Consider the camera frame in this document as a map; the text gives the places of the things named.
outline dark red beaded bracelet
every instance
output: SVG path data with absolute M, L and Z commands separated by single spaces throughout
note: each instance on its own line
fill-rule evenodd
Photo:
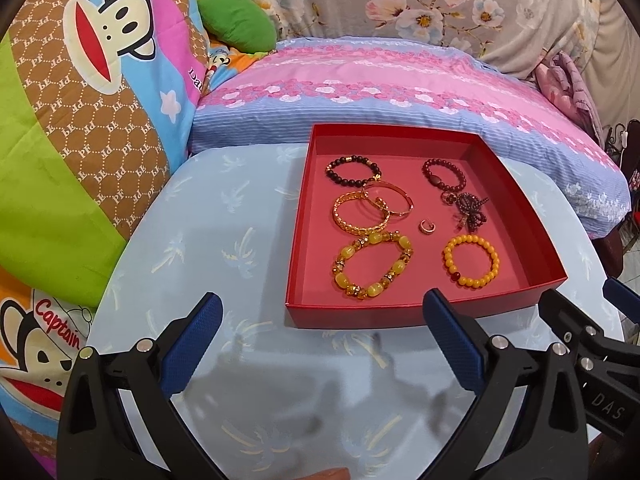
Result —
M 451 170 L 458 178 L 458 185 L 447 186 L 447 184 L 445 184 L 439 176 L 431 173 L 431 169 L 430 169 L 431 166 L 442 166 L 443 168 L 447 168 L 448 170 Z M 462 170 L 460 170 L 460 168 L 457 167 L 453 162 L 449 162 L 448 160 L 444 160 L 443 158 L 430 158 L 422 166 L 422 172 L 424 173 L 424 176 L 427 178 L 429 183 L 432 186 L 437 187 L 441 191 L 458 193 L 463 189 L 465 189 L 466 178 L 464 173 L 462 173 Z
M 334 168 L 340 166 L 341 164 L 346 164 L 347 162 L 359 162 L 368 166 L 371 171 L 373 171 L 373 176 L 369 178 L 364 178 L 363 180 L 354 180 L 352 178 L 342 178 L 340 175 L 335 173 Z M 351 155 L 351 156 L 342 156 L 340 158 L 336 158 L 333 162 L 330 162 L 325 168 L 324 172 L 326 176 L 328 176 L 331 180 L 333 180 L 336 184 L 340 184 L 341 186 L 347 187 L 362 187 L 365 182 L 369 182 L 371 180 L 380 180 L 382 178 L 382 171 L 375 162 L 370 161 L 366 156 L 361 155 Z

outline gold ring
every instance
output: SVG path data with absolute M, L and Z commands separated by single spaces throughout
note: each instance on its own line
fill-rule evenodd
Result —
M 402 218 L 403 216 L 407 216 L 412 211 L 412 209 L 414 208 L 414 201 L 411 200 L 411 197 L 409 195 L 407 195 L 407 193 L 405 193 L 403 189 L 399 188 L 398 186 L 395 186 L 394 184 L 392 184 L 390 182 L 385 182 L 384 180 L 367 180 L 362 185 L 362 190 L 364 192 L 364 198 L 369 200 L 369 202 L 371 202 L 373 205 L 377 205 L 377 204 L 372 199 L 369 198 L 368 189 L 370 187 L 376 187 L 376 186 L 378 186 L 378 187 L 386 187 L 386 188 L 392 189 L 393 191 L 395 191 L 396 193 L 401 195 L 402 198 L 404 198 L 406 200 L 406 202 L 408 203 L 408 205 L 409 205 L 409 209 L 407 211 L 402 211 L 402 212 L 399 213 L 399 212 L 396 212 L 396 211 L 389 210 L 389 214 Z
M 348 233 L 356 236 L 367 236 L 371 233 L 377 233 L 382 231 L 386 227 L 386 223 L 389 222 L 389 217 L 391 216 L 391 211 L 386 206 L 386 202 L 382 200 L 380 197 L 373 200 L 369 200 L 374 206 L 376 206 L 380 211 L 382 211 L 384 215 L 384 219 L 377 225 L 373 227 L 357 227 L 353 224 L 349 224 L 345 222 L 342 218 L 340 218 L 340 214 L 338 213 L 338 208 L 341 204 L 348 202 L 349 200 L 364 200 L 365 194 L 363 190 L 352 191 L 350 193 L 345 193 L 344 195 L 339 196 L 334 202 L 334 222 L 336 225 L 342 229 L 343 231 L 347 231 Z
M 430 224 L 430 228 L 427 229 L 424 226 L 424 223 L 428 222 Z M 434 224 L 431 220 L 429 219 L 425 219 L 422 222 L 420 222 L 420 225 L 418 226 L 418 229 L 420 229 L 420 232 L 426 235 L 430 235 L 431 233 L 433 233 L 436 230 L 436 224 Z

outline pink folded cloth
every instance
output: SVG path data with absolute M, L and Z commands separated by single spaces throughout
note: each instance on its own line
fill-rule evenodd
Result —
M 575 63 L 562 50 L 535 71 L 542 94 L 604 149 L 605 136 L 589 89 Z

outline yellow beaded bracelet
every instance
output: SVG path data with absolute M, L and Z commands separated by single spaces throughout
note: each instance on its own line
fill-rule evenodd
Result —
M 400 247 L 402 253 L 400 257 L 394 262 L 379 282 L 373 283 L 368 287 L 361 287 L 354 285 L 350 282 L 344 271 L 344 263 L 351 258 L 357 251 L 368 245 L 379 244 L 380 242 L 395 242 Z M 409 263 L 414 250 L 411 247 L 411 241 L 406 236 L 401 235 L 398 231 L 390 233 L 383 231 L 381 233 L 371 233 L 368 236 L 363 236 L 354 241 L 353 244 L 347 245 L 342 248 L 340 254 L 334 261 L 334 279 L 335 283 L 342 288 L 347 296 L 353 296 L 359 300 L 365 300 L 367 298 L 375 298 L 383 290 L 385 290 L 391 282 L 396 278 L 398 274 L 404 271 L 404 268 Z
M 462 276 L 458 272 L 458 268 L 453 263 L 453 248 L 456 245 L 460 244 L 478 244 L 489 254 L 489 257 L 492 261 L 491 270 L 479 280 L 474 280 L 473 278 L 466 278 L 465 276 Z M 444 264 L 447 267 L 451 278 L 463 286 L 481 288 L 491 280 L 493 280 L 498 275 L 498 271 L 500 270 L 500 258 L 498 258 L 498 253 L 495 252 L 494 247 L 487 240 L 479 237 L 478 235 L 462 235 L 453 237 L 451 240 L 449 240 L 449 243 L 442 251 L 442 256 L 444 257 Z

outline table surface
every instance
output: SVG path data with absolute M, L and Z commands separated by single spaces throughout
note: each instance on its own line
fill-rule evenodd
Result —
M 284 296 L 305 154 L 306 144 L 241 146 L 184 164 L 116 266 L 89 344 L 128 350 L 213 291 L 223 300 L 222 327 L 172 400 L 230 479 L 286 480 L 331 466 L 348 466 L 354 480 L 417 478 L 474 395 L 426 327 L 290 327 Z M 561 191 L 526 164 L 503 163 L 558 250 L 568 275 L 559 290 L 622 339 L 618 312 L 602 297 L 600 261 Z M 516 346 L 557 340 L 535 306 L 479 322 Z M 483 463 L 498 457 L 523 394 L 512 397 Z M 162 465 L 130 394 L 123 399 L 146 456 Z

